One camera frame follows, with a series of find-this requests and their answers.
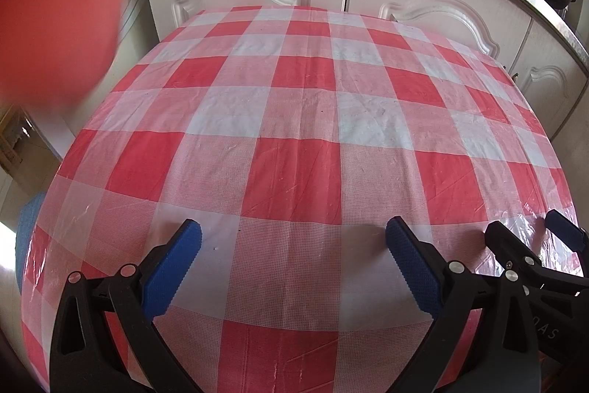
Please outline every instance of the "blue gripper pad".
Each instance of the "blue gripper pad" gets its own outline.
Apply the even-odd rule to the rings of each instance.
[[[387,247],[395,258],[419,309],[434,319],[442,310],[441,286],[404,229],[394,218],[385,231]]]
[[[585,249],[585,233],[560,212],[549,211],[544,225],[572,251],[582,252]]]
[[[202,231],[195,221],[187,221],[166,255],[143,286],[143,313],[152,321],[163,315],[202,245]]]

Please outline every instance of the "screw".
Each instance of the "screw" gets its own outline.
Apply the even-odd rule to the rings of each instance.
[[[505,273],[505,278],[507,278],[509,281],[517,281],[519,277],[517,276],[517,273],[513,270],[508,270]]]
[[[135,275],[136,271],[137,271],[137,267],[134,266],[133,264],[129,263],[129,264],[125,265],[123,268],[121,268],[121,275],[124,277],[131,277],[131,276]]]
[[[78,283],[82,278],[82,274],[78,271],[75,271],[73,273],[70,273],[70,276],[68,277],[68,281],[70,283]]]
[[[450,271],[454,273],[464,272],[464,265],[460,262],[450,262],[450,265],[448,267],[450,268]]]

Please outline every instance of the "tiled floor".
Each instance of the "tiled floor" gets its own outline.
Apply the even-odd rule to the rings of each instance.
[[[45,146],[39,135],[31,131],[22,138],[16,150],[22,163],[0,186],[0,328],[23,364],[31,370],[24,348],[21,328],[21,295],[15,275],[14,244],[21,208],[34,195],[46,191],[60,162]]]

